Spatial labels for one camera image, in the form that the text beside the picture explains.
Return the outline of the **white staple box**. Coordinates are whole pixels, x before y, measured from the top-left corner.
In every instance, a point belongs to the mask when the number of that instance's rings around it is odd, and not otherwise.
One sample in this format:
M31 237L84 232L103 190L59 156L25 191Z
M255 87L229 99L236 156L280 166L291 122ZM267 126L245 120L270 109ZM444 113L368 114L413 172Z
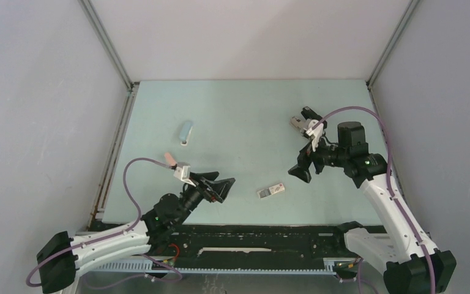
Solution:
M269 190L269 194L270 194L270 195L274 195L274 194L279 194L279 193L284 192L284 191L285 191L285 187L284 187L283 183L279 183L279 184L270 186L270 187L268 188L268 190Z

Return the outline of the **pink mini stapler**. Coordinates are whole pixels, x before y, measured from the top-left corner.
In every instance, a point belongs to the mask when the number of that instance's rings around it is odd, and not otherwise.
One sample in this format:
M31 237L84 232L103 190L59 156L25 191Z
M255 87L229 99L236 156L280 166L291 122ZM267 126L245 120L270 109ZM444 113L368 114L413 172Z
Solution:
M177 166L177 160L169 152L165 153L164 157L169 167L175 168Z

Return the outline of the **beige and black stapler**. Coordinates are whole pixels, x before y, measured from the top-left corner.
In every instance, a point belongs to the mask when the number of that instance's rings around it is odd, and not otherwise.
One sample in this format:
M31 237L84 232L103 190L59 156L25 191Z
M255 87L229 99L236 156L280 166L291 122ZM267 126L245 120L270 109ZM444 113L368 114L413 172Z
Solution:
M289 123L290 125L292 125L292 127L298 131L298 133L300 133L301 135L303 135L305 133L305 126L306 126L306 120L304 120L303 118L299 118L299 117L296 117L296 116L293 116L290 120L289 120Z

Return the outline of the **light blue stapler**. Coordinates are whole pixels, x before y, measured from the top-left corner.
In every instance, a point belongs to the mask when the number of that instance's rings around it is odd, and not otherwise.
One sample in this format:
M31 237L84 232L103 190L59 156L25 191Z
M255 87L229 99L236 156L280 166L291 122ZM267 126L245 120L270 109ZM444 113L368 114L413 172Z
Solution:
M179 142L181 146L187 146L188 141L190 139L190 135L193 129L193 122L192 121L186 121L183 123L182 128L179 132Z

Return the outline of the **staple tray box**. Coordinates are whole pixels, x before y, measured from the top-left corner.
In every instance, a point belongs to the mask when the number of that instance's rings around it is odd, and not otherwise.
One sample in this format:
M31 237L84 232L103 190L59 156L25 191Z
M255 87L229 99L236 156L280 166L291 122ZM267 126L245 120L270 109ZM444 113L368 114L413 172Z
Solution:
M266 188L266 189L261 189L257 192L257 196L262 199L262 198L266 198L268 196L271 195L271 192L270 192L270 189L269 188Z

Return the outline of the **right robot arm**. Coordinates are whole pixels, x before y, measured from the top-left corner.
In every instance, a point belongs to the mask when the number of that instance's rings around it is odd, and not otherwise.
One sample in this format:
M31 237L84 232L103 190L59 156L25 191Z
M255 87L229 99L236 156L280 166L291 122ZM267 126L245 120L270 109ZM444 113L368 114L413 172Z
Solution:
M316 123L315 119L291 119L309 142L300 150L297 164L288 174L309 183L311 166L316 173L324 167L342 168L372 204L392 243L388 246L352 221L337 226L332 250L340 256L353 252L364 258L382 274L389 293L444 292L457 261L451 251L441 251L422 230L398 187L387 187L392 179L387 162L382 155L369 152L363 125L356 121L340 123L338 141L331 144L324 138L323 129L314 130Z

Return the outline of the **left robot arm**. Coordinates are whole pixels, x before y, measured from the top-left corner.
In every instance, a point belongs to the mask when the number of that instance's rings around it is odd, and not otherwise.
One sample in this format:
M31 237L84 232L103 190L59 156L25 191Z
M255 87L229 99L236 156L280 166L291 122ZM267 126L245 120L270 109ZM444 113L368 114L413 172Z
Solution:
M165 194L138 220L98 233L55 234L37 253L40 287L55 293L106 263L131 255L164 254L169 238L203 201L223 203L235 178L219 179L217 171L191 173L180 195Z

